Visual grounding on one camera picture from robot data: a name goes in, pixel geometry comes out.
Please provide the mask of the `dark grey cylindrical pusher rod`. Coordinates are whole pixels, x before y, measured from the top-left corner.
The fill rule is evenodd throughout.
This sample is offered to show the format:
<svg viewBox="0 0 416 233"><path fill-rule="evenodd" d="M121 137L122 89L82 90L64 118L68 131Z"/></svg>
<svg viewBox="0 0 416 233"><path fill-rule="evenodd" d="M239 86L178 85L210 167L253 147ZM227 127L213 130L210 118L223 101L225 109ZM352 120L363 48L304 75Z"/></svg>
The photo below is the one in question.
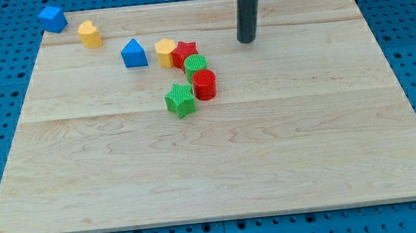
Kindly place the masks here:
<svg viewBox="0 0 416 233"><path fill-rule="evenodd" d="M236 8L238 42L254 42L257 33L258 0L237 0Z"/></svg>

